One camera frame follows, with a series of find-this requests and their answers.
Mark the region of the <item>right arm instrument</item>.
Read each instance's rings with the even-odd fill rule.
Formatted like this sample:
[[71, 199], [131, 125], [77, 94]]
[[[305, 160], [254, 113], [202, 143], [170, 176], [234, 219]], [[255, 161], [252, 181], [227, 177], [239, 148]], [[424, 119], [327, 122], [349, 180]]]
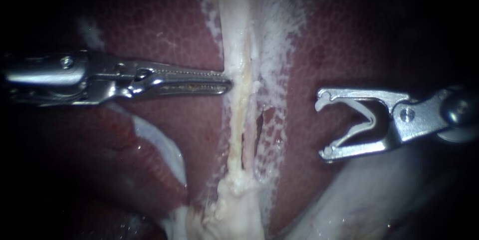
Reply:
[[460, 86], [440, 89], [428, 99], [397, 104], [393, 120], [401, 143], [427, 137], [469, 143], [479, 138], [479, 94]]

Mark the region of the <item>left arm instrument jaw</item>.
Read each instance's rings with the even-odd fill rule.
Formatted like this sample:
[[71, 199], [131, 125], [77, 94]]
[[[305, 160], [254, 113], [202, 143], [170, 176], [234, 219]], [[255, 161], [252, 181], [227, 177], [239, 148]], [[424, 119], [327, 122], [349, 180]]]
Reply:
[[148, 68], [157, 78], [168, 80], [227, 80], [228, 77], [221, 72], [212, 70], [191, 69], [184, 67], [176, 68]]
[[178, 95], [222, 95], [232, 87], [233, 82], [226, 78], [154, 78], [133, 82], [129, 90], [136, 99], [157, 99]]

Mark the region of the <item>right arm instrument jaw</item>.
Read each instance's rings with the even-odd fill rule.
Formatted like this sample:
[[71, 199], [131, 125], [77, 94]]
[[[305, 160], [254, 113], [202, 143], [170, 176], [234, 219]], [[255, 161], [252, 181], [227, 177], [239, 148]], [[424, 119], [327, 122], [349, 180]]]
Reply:
[[345, 145], [344, 143], [346, 141], [347, 140], [343, 138], [334, 140], [322, 150], [318, 151], [319, 157], [326, 163], [333, 163], [392, 151], [403, 145], [403, 142], [395, 136], [385, 136], [378, 141], [355, 143], [352, 145]]
[[316, 97], [316, 111], [335, 102], [377, 101], [383, 104], [389, 113], [393, 112], [397, 104], [411, 99], [409, 94], [403, 92], [357, 88], [320, 88], [316, 92]]

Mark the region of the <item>left arm instrument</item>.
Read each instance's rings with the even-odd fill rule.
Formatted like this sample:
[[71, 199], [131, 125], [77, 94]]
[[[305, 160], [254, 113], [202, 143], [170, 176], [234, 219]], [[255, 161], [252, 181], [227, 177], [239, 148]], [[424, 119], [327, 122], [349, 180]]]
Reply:
[[136, 82], [153, 73], [151, 62], [96, 51], [9, 54], [1, 58], [1, 89], [18, 104], [98, 105], [132, 98]]

